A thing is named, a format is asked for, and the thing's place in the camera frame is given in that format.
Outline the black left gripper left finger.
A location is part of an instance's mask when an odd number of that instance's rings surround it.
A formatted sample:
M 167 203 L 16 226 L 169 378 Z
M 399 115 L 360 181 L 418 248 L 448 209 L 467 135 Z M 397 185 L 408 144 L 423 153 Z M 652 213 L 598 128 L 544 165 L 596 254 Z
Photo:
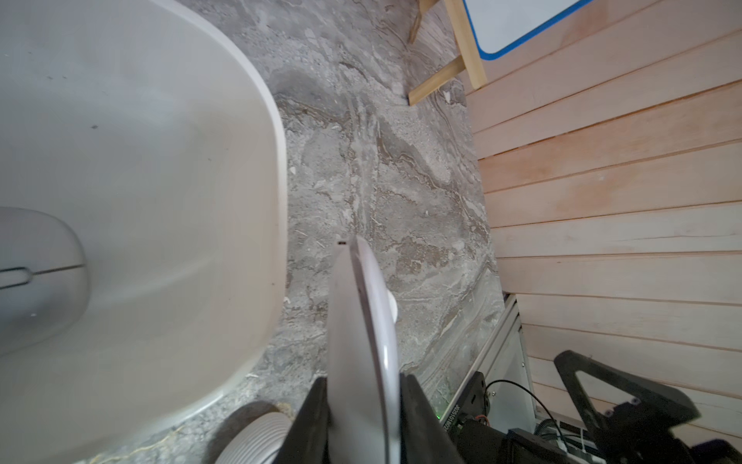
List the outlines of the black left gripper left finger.
M 317 378 L 274 460 L 274 464 L 329 463 L 328 380 Z

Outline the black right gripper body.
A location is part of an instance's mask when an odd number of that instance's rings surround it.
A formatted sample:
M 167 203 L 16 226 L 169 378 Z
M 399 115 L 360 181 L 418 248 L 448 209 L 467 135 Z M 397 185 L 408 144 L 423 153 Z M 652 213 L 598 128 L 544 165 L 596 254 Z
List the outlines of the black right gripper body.
M 675 388 L 620 371 L 566 350 L 554 359 L 556 370 L 598 450 L 609 463 L 693 463 L 691 448 L 672 429 L 699 417 L 691 399 Z M 579 373 L 628 394 L 630 399 L 600 412 Z

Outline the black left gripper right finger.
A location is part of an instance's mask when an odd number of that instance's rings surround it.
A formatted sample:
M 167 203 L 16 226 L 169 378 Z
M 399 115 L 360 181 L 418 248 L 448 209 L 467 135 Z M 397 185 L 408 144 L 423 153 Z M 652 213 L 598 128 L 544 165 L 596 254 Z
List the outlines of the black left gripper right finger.
M 419 381 L 413 375 L 400 375 L 401 462 L 463 463 L 444 430 Z

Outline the white ribbed computer mouse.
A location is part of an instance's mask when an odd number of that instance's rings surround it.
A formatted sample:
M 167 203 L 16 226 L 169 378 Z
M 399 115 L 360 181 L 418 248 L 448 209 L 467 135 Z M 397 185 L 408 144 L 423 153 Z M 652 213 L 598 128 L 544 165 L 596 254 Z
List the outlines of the white ribbed computer mouse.
M 281 412 L 261 416 L 227 445 L 216 464 L 271 464 L 291 426 L 291 419 Z

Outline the white plastic storage box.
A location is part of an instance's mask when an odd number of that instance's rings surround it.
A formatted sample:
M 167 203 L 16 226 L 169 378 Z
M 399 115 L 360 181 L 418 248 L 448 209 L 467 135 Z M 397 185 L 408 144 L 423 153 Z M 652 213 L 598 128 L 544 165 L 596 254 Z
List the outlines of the white plastic storage box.
M 218 401 L 286 282 L 286 141 L 176 1 L 1 5 L 1 459 L 70 463 Z

